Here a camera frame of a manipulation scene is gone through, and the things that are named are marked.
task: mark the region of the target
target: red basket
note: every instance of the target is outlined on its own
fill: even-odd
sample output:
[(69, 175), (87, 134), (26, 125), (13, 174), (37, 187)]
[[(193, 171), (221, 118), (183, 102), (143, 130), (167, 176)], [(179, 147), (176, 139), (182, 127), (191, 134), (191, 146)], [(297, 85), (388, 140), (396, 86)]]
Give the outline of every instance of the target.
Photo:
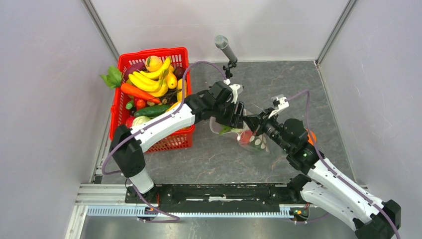
[[(172, 65), (182, 66), (187, 68), (189, 65), (188, 60), (188, 50), (185, 47), (176, 47), (176, 48), (158, 48), (140, 51), (136, 53), (123, 54), (119, 57), (118, 69), (121, 72), (125, 72), (130, 65), (138, 63), (140, 61), (145, 63), (145, 59), (148, 56), (158, 56), (163, 61), (166, 57), (172, 58)], [(191, 89), (191, 76), (190, 73), (186, 76), (186, 82), (188, 83), (188, 95), (192, 93)], [(111, 123), (110, 123), (110, 139), (113, 140), (114, 132), (116, 128), (125, 123), (129, 117), (129, 110), (126, 109), (126, 103), (130, 101), (129, 96), (123, 94), (120, 88), (116, 88), (114, 93), (114, 101), (111, 106)], [(173, 134), (165, 137), (164, 139), (158, 141), (155, 145), (149, 148), (147, 152), (157, 152), (172, 150), (177, 148), (187, 148), (192, 146), (192, 133), (195, 130), (195, 126), (192, 125), (187, 129), (181, 129)]]

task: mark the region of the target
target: plastic bag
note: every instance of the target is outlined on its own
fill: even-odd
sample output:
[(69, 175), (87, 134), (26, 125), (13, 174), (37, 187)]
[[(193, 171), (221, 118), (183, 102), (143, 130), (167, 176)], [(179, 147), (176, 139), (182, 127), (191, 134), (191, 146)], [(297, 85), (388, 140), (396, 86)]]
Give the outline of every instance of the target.
[[(250, 115), (251, 113), (244, 110), (243, 115)], [(270, 149), (267, 144), (267, 136), (262, 134), (254, 136), (248, 125), (243, 122), (243, 128), (230, 128), (215, 122), (215, 118), (210, 118), (210, 129), (213, 133), (236, 140), (241, 147), (246, 150), (252, 151), (259, 155), (270, 154)]]

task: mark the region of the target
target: microphone clip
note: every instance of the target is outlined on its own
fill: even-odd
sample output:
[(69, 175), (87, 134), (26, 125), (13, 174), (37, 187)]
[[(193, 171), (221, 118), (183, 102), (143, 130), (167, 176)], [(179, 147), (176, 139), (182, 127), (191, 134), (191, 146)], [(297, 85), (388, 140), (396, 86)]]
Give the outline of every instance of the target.
[(233, 74), (230, 72), (230, 69), (236, 67), (237, 65), (236, 63), (237, 63), (237, 60), (235, 62), (228, 61), (227, 67), (223, 66), (223, 70), (225, 70), (225, 77), (227, 79), (230, 79), (231, 77), (233, 77)]

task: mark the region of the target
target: white wall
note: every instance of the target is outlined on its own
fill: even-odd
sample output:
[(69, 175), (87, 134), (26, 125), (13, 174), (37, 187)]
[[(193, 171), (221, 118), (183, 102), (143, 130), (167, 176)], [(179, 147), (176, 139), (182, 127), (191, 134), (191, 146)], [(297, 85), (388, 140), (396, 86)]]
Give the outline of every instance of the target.
[(63, 238), (115, 64), (80, 0), (0, 1), (0, 238)]
[(93, 0), (119, 53), (185, 46), (190, 61), (314, 60), (347, 0)]
[(359, 181), (402, 206), (402, 238), (422, 233), (422, 2), (358, 1), (322, 76)]

